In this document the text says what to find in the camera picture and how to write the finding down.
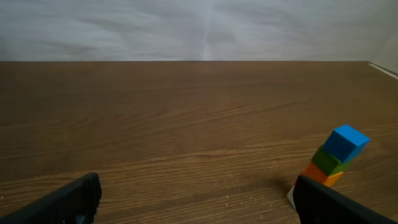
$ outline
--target brown table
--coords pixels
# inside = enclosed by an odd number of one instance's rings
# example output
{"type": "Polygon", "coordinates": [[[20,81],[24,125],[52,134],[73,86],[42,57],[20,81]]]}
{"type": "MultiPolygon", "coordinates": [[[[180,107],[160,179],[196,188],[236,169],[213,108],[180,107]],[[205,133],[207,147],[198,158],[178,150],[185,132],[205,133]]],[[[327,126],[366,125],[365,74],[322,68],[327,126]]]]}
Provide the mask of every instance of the brown table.
{"type": "Polygon", "coordinates": [[[98,172],[98,223],[299,223],[342,124],[371,142],[333,188],[398,220],[398,81],[366,62],[0,63],[0,215],[98,172]]]}

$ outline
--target block tower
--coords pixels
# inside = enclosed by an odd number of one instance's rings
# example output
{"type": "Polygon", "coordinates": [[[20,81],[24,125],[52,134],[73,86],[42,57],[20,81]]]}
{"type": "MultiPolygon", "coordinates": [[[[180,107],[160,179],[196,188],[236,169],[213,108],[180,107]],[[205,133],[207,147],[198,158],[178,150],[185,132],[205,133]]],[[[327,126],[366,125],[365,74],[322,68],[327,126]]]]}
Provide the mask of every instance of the block tower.
{"type": "MultiPolygon", "coordinates": [[[[331,187],[343,175],[354,157],[361,152],[369,140],[350,125],[346,124],[336,128],[324,145],[319,147],[312,157],[310,165],[301,174],[331,187]]],[[[293,190],[294,186],[287,197],[294,207],[293,190]]]]}

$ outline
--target white block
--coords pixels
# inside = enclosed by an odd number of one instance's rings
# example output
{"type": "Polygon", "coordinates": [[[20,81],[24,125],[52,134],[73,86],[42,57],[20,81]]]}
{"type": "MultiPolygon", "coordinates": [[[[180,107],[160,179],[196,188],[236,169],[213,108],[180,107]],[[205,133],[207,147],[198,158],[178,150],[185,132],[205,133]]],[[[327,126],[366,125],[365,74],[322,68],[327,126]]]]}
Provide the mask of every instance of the white block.
{"type": "Polygon", "coordinates": [[[290,201],[290,204],[292,204],[293,208],[296,209],[296,206],[294,204],[294,199],[293,199],[293,191],[294,191],[294,185],[293,187],[290,189],[290,191],[287,193],[287,198],[290,201]]]}

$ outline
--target white wall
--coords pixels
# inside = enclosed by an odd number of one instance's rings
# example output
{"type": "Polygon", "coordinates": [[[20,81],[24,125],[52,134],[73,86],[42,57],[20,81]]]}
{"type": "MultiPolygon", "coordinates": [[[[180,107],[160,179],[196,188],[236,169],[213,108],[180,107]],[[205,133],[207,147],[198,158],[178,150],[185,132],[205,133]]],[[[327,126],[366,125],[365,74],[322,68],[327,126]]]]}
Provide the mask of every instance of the white wall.
{"type": "Polygon", "coordinates": [[[0,60],[370,60],[396,0],[2,0],[0,60]]]}
{"type": "Polygon", "coordinates": [[[398,29],[389,36],[371,62],[398,73],[398,29]]]}

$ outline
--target black object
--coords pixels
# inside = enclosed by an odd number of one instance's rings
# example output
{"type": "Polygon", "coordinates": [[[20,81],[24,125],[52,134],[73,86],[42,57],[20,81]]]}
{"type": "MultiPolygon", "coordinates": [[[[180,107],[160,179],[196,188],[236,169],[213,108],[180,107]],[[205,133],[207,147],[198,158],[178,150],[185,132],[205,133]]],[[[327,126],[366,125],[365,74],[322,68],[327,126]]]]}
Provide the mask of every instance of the black object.
{"type": "Polygon", "coordinates": [[[293,199],[302,224],[397,224],[304,175],[297,179],[293,199]]]}
{"type": "Polygon", "coordinates": [[[0,220],[1,224],[93,223],[102,196],[97,173],[89,173],[0,220]]]}

